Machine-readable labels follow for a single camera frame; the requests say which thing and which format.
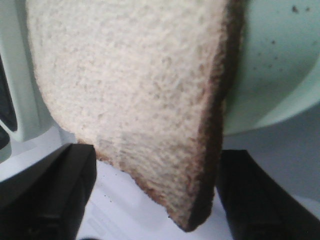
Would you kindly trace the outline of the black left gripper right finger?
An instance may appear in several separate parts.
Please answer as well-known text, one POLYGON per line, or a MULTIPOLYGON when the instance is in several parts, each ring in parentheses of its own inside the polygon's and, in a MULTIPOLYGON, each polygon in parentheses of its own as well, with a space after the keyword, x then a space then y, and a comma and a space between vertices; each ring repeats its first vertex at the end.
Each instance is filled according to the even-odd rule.
POLYGON ((217 192, 235 240, 318 240, 319 219, 280 187, 246 150, 223 150, 217 192))

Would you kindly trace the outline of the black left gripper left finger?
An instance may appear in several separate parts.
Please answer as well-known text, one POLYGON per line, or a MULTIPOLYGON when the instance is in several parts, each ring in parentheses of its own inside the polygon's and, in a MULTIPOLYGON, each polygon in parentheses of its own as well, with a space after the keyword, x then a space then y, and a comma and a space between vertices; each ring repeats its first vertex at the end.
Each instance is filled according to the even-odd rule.
POLYGON ((2 240, 74 240, 97 178, 96 151, 69 143, 0 182, 2 240))

